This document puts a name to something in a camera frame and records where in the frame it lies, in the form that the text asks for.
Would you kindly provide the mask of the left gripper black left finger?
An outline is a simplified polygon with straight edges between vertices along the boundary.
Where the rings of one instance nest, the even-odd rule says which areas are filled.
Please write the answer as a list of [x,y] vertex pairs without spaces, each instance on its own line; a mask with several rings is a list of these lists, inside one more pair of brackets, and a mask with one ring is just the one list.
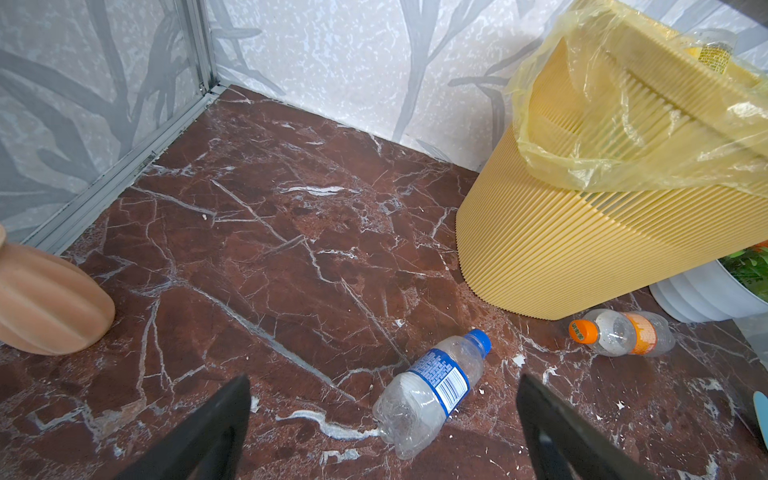
[[240,375],[116,477],[235,478],[248,429],[250,405],[250,381]]

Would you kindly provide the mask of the small terracotta vase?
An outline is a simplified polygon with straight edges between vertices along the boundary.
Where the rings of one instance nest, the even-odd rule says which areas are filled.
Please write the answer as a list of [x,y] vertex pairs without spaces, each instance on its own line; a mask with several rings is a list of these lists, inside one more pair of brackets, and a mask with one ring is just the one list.
[[60,356],[99,341],[114,322],[112,298],[84,271],[1,231],[1,342]]

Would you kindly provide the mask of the yellow label tea bottle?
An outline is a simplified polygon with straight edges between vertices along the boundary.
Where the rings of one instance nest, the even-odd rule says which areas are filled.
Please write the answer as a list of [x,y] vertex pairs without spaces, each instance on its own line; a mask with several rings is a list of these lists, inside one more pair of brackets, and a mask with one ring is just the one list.
[[697,59],[710,70],[724,74],[737,43],[737,35],[722,28],[690,30],[684,33],[691,48],[698,48]]

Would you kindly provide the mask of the clear bottle blue cap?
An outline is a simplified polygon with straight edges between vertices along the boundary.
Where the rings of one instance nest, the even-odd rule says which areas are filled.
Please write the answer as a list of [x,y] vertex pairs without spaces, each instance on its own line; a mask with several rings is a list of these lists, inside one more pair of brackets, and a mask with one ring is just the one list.
[[380,437],[399,459],[414,458],[435,440],[477,385],[491,350],[488,335],[473,329],[439,342],[390,382],[373,415]]

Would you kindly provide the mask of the orange label clear bottle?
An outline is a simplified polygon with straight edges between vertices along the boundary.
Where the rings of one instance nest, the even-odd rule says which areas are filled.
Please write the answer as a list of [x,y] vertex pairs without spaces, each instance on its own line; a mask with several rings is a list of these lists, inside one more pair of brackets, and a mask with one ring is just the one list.
[[570,322],[569,335],[606,357],[655,357],[668,353],[676,345],[666,318],[646,311],[590,310]]

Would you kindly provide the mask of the yellow plastic waste bin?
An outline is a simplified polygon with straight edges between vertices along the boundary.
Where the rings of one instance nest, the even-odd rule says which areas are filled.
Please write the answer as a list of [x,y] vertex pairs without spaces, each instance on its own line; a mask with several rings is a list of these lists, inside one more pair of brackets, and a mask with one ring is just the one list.
[[468,287],[558,320],[767,237],[767,75],[618,1],[576,1],[506,87],[456,217]]

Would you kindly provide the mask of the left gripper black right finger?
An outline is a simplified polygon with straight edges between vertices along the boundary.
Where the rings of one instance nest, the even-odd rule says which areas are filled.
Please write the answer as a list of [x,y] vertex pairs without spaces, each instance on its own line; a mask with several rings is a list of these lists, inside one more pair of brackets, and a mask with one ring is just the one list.
[[529,457],[538,479],[651,479],[536,378],[524,374],[516,394]]

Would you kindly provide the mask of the potted artificial flower plant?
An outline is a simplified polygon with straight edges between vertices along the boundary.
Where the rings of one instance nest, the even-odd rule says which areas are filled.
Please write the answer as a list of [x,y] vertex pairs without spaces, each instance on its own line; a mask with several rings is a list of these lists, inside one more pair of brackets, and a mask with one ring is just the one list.
[[662,309],[682,323],[767,313],[767,243],[761,242],[650,286]]

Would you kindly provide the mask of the teal garden trowel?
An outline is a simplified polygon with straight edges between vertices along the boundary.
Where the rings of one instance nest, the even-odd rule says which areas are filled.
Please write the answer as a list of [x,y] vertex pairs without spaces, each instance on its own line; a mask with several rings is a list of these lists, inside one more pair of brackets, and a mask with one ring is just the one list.
[[768,397],[761,391],[755,391],[753,405],[761,438],[765,448],[768,448]]

